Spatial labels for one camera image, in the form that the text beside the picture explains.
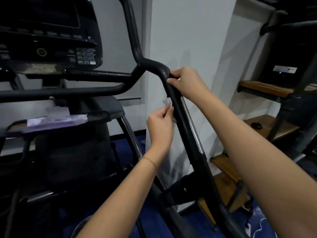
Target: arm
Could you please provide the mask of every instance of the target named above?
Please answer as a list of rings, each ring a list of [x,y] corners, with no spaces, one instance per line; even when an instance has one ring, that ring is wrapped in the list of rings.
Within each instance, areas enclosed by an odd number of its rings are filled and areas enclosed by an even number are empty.
[[[172,139],[173,107],[166,106],[149,116],[151,147],[112,195],[91,217],[77,238],[128,237],[152,186]]]
[[[291,159],[240,120],[213,95],[192,68],[168,79],[195,103],[279,237],[315,237],[317,184]]]

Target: hand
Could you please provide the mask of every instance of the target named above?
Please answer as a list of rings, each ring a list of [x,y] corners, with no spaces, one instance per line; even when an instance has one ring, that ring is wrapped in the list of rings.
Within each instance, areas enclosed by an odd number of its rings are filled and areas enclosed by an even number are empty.
[[[193,103],[195,103],[195,99],[198,96],[210,92],[195,69],[182,67],[177,70],[171,69],[170,72],[175,78],[169,78],[167,82],[177,88],[185,98]]]
[[[150,150],[153,151],[154,155],[152,158],[156,159],[153,161],[158,166],[161,164],[172,144],[173,111],[174,107],[167,105],[164,108],[156,110],[146,121],[151,138]]]

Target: woman's right hand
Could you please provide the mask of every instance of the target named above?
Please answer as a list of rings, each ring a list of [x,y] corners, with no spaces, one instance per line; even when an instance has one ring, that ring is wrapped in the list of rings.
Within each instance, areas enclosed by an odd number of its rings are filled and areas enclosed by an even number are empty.
[[[210,92],[204,81],[201,79],[198,72],[189,67],[182,67],[177,70],[170,70],[175,78],[169,78],[167,82],[177,88],[181,94],[196,103],[196,99]]]

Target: green button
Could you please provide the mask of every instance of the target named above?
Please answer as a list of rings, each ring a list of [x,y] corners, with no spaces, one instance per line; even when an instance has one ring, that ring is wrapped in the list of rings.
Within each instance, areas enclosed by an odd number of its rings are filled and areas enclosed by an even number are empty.
[[[37,54],[40,55],[41,57],[45,57],[47,55],[47,51],[43,48],[37,49]]]

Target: forearm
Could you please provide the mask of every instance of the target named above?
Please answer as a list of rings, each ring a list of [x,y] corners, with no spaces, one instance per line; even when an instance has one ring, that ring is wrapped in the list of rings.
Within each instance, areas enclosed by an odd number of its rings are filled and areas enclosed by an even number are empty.
[[[157,159],[149,150],[145,157]],[[155,166],[147,159],[141,159],[119,187],[95,212],[78,238],[121,238],[131,233],[142,205],[149,193]]]
[[[309,232],[316,229],[315,181],[212,93],[200,95],[194,103],[216,131],[242,180],[280,236],[298,237],[299,230],[302,236],[304,229],[309,237]]]

